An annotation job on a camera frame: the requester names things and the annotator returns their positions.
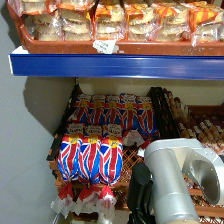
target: union jack packaging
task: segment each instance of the union jack packaging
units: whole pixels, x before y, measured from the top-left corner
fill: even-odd
[[[121,104],[119,96],[106,96],[105,124],[121,124]]]
[[[89,105],[89,124],[103,125],[104,123],[105,96],[93,95]]]
[[[58,155],[58,169],[62,174],[65,185],[60,190],[55,201],[52,202],[51,208],[57,213],[62,213],[67,217],[70,211],[74,211],[75,203],[73,202],[71,181],[78,179],[78,156],[80,146],[82,145],[83,134],[73,133],[64,135]]]
[[[114,198],[109,186],[113,186],[120,177],[122,167],[121,126],[104,126],[104,138],[100,147],[100,182],[107,185],[98,198],[100,223],[111,223],[114,218]]]
[[[102,128],[100,126],[86,127],[79,153],[79,182],[99,183],[99,150],[102,141]]]
[[[138,110],[136,96],[133,94],[120,95],[121,115],[125,130],[138,129]]]
[[[78,180],[86,184],[75,204],[75,213],[92,213],[97,211],[96,203],[99,189],[99,150],[102,141],[100,126],[87,126],[79,153]]]
[[[88,121],[88,111],[90,105],[91,96],[86,94],[80,94],[74,105],[73,114],[69,117],[70,123],[83,123]]]
[[[139,133],[144,140],[157,139],[156,116],[150,97],[137,97]]]

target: packaged bread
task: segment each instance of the packaged bread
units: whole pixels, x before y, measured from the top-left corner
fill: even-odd
[[[36,15],[34,17],[34,39],[39,41],[62,40],[61,22],[58,12]]]
[[[188,8],[178,3],[153,3],[160,29],[156,41],[181,41],[190,38]]]
[[[88,41],[92,39],[92,24],[88,11],[61,9],[60,12],[65,41]]]
[[[119,0],[100,0],[95,12],[95,39],[125,38],[126,21]]]
[[[192,45],[223,39],[224,10],[205,1],[182,4],[189,8]]]
[[[51,13],[57,9],[57,0],[9,0],[8,4],[18,16]]]
[[[143,1],[126,0],[124,2],[128,23],[128,40],[153,40],[158,27],[153,8]]]
[[[87,11],[95,5],[95,0],[59,0],[58,8]]]

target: white wall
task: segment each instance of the white wall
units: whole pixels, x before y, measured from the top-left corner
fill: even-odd
[[[74,80],[13,77],[7,55],[19,41],[4,1],[0,10],[0,224],[52,223],[55,214],[50,203],[56,189],[45,159]],[[145,95],[150,86],[162,86],[186,104],[224,101],[224,81],[79,80],[89,94]]]

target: blue shelf edge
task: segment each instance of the blue shelf edge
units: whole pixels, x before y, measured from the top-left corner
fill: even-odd
[[[15,76],[224,80],[224,57],[16,54]]]

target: plastic packaging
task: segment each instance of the plastic packaging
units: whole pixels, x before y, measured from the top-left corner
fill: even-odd
[[[79,152],[78,180],[85,184],[76,201],[74,211],[77,215],[96,212],[99,189],[99,150],[102,141],[100,126],[87,126]]]
[[[158,20],[153,13],[153,8],[148,7],[145,2],[135,3],[132,0],[126,0],[124,7],[128,23],[128,40],[154,40]]]
[[[137,130],[139,124],[136,96],[122,93],[120,95],[120,102],[124,129],[127,131]]]
[[[92,39],[89,12],[61,9],[61,18],[65,41],[89,41]]]
[[[91,96],[86,94],[78,95],[73,114],[69,117],[68,121],[70,123],[82,123],[87,124],[89,119],[89,104],[90,104]]]
[[[100,0],[95,12],[95,39],[125,38],[126,20],[118,0]]]
[[[57,9],[57,0],[8,0],[8,3],[18,16],[51,13]]]
[[[34,32],[35,32],[34,16],[28,16],[26,19],[24,19],[24,24],[30,37],[34,39]]]
[[[116,199],[109,186],[117,183],[122,167],[121,127],[116,124],[104,126],[104,138],[100,147],[100,182],[106,186],[98,198],[99,222],[112,223],[115,217]]]
[[[120,97],[107,95],[105,101],[105,124],[122,123]]]
[[[177,3],[153,3],[159,16],[160,29],[156,41],[182,41],[190,39],[188,8]]]
[[[205,1],[182,5],[189,8],[189,22],[192,31],[191,42],[217,42],[223,39],[224,10]]]
[[[93,95],[89,105],[89,124],[104,124],[105,96]]]
[[[139,133],[144,140],[156,140],[158,136],[156,116],[150,97],[137,97]]]
[[[95,0],[59,0],[58,8],[87,11],[95,5]]]
[[[61,21],[56,12],[34,16],[34,39],[39,41],[62,40]]]
[[[78,180],[79,150],[83,141],[82,129],[76,129],[73,134],[65,134],[62,138],[58,155],[57,166],[62,174],[65,185],[52,202],[51,208],[57,213],[62,213],[65,218],[70,211],[74,211],[72,181]]]

